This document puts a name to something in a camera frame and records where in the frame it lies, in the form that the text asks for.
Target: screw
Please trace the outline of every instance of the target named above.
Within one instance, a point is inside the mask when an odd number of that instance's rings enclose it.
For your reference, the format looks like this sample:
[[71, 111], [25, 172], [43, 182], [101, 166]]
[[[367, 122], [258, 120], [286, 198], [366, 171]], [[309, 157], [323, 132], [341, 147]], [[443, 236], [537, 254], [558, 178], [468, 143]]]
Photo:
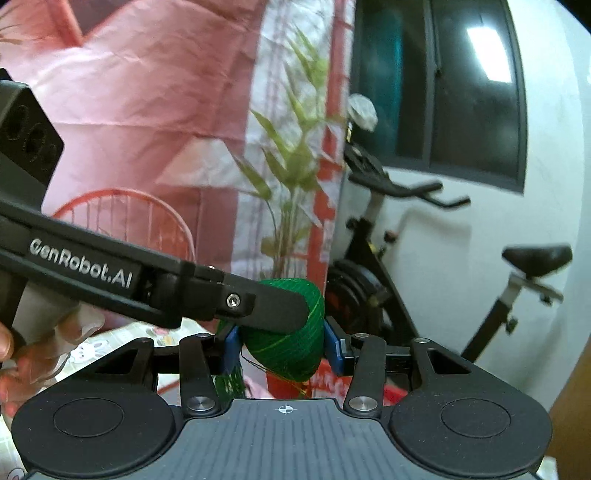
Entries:
[[231, 309], [238, 308], [240, 305], [240, 297], [235, 293], [230, 293], [230, 295], [228, 295], [226, 298], [226, 305], [228, 305], [228, 307]]
[[187, 400], [187, 407], [193, 411], [209, 411], [216, 403], [209, 397], [191, 397]]
[[378, 402], [371, 397], [355, 397], [349, 400], [349, 407], [357, 411], [372, 411]]

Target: human hand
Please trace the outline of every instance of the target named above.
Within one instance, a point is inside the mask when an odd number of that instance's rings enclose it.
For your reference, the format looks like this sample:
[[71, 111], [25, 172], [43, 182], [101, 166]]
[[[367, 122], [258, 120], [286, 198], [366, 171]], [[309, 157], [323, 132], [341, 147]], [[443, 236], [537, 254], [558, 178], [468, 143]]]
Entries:
[[12, 333], [0, 323], [0, 361], [10, 363], [0, 371], [0, 404], [5, 420], [14, 417], [23, 403], [46, 387], [60, 372], [69, 353], [99, 330], [104, 321], [99, 311], [82, 304], [43, 340], [16, 352]]

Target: bike seat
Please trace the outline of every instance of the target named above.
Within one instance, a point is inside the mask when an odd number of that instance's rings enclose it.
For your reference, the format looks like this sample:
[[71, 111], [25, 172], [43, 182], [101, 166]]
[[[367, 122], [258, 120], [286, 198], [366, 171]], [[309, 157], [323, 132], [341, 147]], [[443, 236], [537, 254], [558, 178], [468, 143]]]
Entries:
[[570, 245], [545, 247], [506, 247], [503, 258], [527, 277], [544, 277], [561, 269], [573, 259]]

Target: bike handlebar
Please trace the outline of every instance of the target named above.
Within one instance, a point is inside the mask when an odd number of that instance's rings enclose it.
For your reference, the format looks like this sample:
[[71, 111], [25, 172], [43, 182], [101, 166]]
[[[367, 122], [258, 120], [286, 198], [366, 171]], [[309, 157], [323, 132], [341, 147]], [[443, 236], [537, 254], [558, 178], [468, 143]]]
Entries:
[[427, 193], [437, 192], [443, 188], [443, 184], [440, 181], [423, 183], [414, 187], [405, 187], [388, 180], [385, 176], [367, 175], [358, 171], [352, 172], [349, 175], [349, 180], [373, 192], [400, 199], [425, 196]]
[[352, 183], [366, 187], [372, 192], [377, 192], [388, 197], [405, 199], [416, 197], [438, 208], [452, 210], [462, 206], [470, 205], [470, 197], [461, 197], [451, 202], [442, 202], [429, 194], [443, 189], [443, 184], [438, 180], [407, 187], [394, 183], [384, 172], [381, 164], [376, 158], [364, 152], [361, 147], [345, 145], [345, 161], [353, 170], [349, 175]]

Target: white wall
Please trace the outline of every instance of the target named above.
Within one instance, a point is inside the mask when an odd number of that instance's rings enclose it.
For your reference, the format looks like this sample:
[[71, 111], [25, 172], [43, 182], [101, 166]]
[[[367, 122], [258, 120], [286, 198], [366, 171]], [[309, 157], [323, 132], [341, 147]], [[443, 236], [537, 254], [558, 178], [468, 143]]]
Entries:
[[550, 408], [564, 387], [591, 333], [591, 35], [561, 5], [556, 10], [564, 24], [574, 61], [583, 114], [585, 175], [579, 239], [557, 312], [552, 341], [539, 355], [525, 391]]
[[[442, 212], [417, 201], [387, 200], [375, 239], [403, 224], [400, 240], [384, 259], [424, 336], [461, 350], [506, 285], [507, 244], [576, 243], [583, 190], [583, 131], [578, 87], [554, 0], [509, 0], [517, 30], [528, 101], [528, 165], [523, 196], [441, 177], [443, 198], [468, 194], [469, 208]], [[432, 178], [390, 169], [393, 180]], [[350, 234], [345, 220], [363, 212], [368, 192], [347, 183], [339, 207], [332, 256], [341, 256]], [[548, 279], [564, 288], [568, 271]], [[551, 341], [556, 307], [524, 293], [511, 337], [498, 335], [479, 364], [522, 387]]]

